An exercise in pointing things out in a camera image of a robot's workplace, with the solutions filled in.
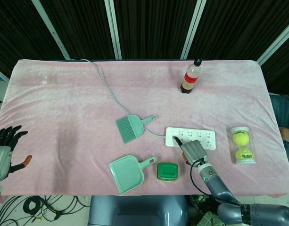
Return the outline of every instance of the table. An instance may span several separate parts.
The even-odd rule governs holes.
[[[157,114],[147,125],[164,134],[166,127],[209,129],[216,133],[209,160],[237,196],[282,195],[289,192],[289,164],[266,89],[254,61],[203,61],[203,75],[190,94],[179,86],[191,61],[97,62],[107,83],[130,112],[141,118]],[[157,164],[144,170],[144,183],[126,195],[197,194],[190,166],[178,148],[147,132],[122,142],[115,121],[125,116],[87,62],[20,60],[15,66],[0,112],[0,129],[22,125],[12,158],[27,168],[2,182],[3,195],[115,194],[118,191],[108,163],[132,154],[139,161],[179,165],[174,182],[157,179]],[[248,126],[256,164],[236,165],[229,150],[230,128]],[[197,185],[208,192],[193,172]]]

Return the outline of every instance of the white cable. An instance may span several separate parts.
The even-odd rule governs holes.
[[[93,64],[93,65],[95,66],[95,68],[96,68],[96,70],[98,71],[99,76],[100,76],[103,84],[104,84],[105,87],[107,88],[108,92],[111,94],[111,96],[112,96],[112,98],[114,99],[114,101],[115,101],[115,102],[119,105],[119,107],[121,107],[127,114],[131,114],[131,113],[129,113],[129,111],[128,111],[124,106],[122,106],[122,105],[119,103],[119,101],[116,99],[113,91],[112,91],[112,90],[110,89],[110,87],[108,86],[108,84],[107,84],[107,82],[106,82],[106,80],[105,80],[105,78],[104,78],[104,76],[103,76],[103,73],[102,73],[102,71],[100,70],[100,68],[97,66],[97,64],[95,64],[94,62],[91,62],[90,60],[87,60],[87,59],[81,59],[81,60],[87,61],[87,62],[89,62],[89,63],[91,63],[91,64]],[[165,135],[159,135],[159,134],[153,133],[153,132],[149,131],[147,128],[145,128],[145,127],[144,127],[144,130],[147,131],[149,134],[151,134],[151,135],[153,135],[153,136],[165,138]]]

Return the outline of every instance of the black curtain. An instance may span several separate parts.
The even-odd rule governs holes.
[[[289,93],[289,39],[262,65],[268,90]]]
[[[289,0],[208,0],[188,59],[257,60],[289,24]]]
[[[24,58],[64,60],[30,0],[0,0],[0,71],[10,78]]]
[[[73,59],[115,59],[104,0],[41,0]]]
[[[114,0],[123,59],[180,59],[195,0]]]

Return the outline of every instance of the green box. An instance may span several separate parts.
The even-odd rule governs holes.
[[[159,163],[157,166],[157,178],[163,181],[178,179],[178,165],[167,162]]]

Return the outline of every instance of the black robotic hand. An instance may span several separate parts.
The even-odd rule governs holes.
[[[28,131],[17,133],[21,127],[22,126],[16,126],[14,128],[8,127],[7,129],[0,130],[0,181],[5,179],[9,173],[25,168],[32,159],[32,156],[29,155],[21,164],[11,166],[12,152],[16,147],[19,138],[28,133]]]

